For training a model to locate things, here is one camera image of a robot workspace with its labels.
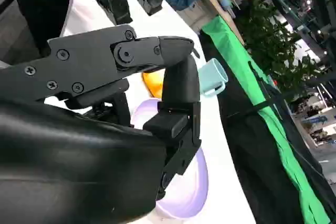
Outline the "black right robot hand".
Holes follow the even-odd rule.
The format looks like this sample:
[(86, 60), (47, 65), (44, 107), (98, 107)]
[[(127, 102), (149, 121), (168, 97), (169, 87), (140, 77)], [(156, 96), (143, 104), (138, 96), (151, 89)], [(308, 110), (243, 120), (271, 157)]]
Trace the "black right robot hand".
[[(49, 40), (1, 70), (1, 223), (126, 223), (151, 212), (200, 148), (194, 42), (119, 25)], [(135, 129), (128, 77), (164, 69)]]

